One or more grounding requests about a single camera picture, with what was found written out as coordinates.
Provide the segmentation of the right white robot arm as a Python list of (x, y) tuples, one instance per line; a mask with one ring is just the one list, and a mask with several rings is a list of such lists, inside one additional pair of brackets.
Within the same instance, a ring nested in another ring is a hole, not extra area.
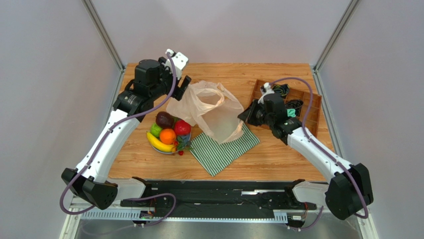
[(238, 118), (253, 126), (266, 125), (285, 145), (307, 159), (326, 179), (326, 184), (298, 182), (292, 194), (299, 202), (327, 207), (332, 214), (345, 220), (373, 203), (368, 168), (352, 164), (323, 145), (293, 117), (289, 117), (283, 99), (276, 93), (253, 100)]

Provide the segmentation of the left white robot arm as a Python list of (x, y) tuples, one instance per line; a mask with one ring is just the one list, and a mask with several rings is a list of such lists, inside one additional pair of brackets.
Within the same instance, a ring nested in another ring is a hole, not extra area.
[(118, 153), (144, 117), (164, 105), (170, 98), (180, 100), (191, 78), (181, 78), (189, 60), (182, 53), (167, 52), (158, 60), (141, 60), (134, 69), (134, 79), (117, 96), (104, 129), (87, 155), (75, 168), (65, 168), (61, 178), (66, 188), (60, 207), (71, 191), (91, 207), (107, 209), (114, 201), (138, 199), (146, 184), (137, 177), (110, 179), (109, 171)]

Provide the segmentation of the cherry sprig with leaves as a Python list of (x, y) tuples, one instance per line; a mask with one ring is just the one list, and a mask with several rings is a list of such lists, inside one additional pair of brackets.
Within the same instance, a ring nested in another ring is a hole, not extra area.
[(176, 141), (174, 142), (173, 152), (178, 155), (184, 155), (185, 151), (192, 149), (191, 136), (187, 135), (178, 135)]

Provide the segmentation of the red pomegranate fruit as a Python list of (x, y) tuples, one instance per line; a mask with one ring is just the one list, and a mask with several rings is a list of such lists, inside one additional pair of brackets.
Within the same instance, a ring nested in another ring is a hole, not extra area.
[(187, 135), (191, 133), (191, 125), (180, 119), (174, 124), (174, 132), (176, 135)]

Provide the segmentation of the translucent banana print plastic bag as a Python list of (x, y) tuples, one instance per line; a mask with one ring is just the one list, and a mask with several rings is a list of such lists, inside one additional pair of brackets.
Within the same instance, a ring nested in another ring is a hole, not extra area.
[(181, 100), (170, 99), (166, 106), (170, 115), (197, 125), (218, 144), (243, 135), (243, 122), (238, 118), (243, 111), (240, 101), (222, 83), (207, 81), (190, 84)]

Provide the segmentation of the orange fruit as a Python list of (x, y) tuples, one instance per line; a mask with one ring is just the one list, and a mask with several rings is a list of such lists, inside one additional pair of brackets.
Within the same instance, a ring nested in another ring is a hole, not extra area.
[(171, 128), (163, 129), (159, 134), (159, 139), (164, 144), (173, 144), (176, 141), (177, 135)]

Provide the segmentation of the dark red apple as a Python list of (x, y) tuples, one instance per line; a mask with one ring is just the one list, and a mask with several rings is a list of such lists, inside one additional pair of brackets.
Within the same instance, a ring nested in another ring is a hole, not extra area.
[(156, 124), (162, 127), (163, 129), (173, 128), (173, 116), (167, 112), (159, 112), (156, 115)]

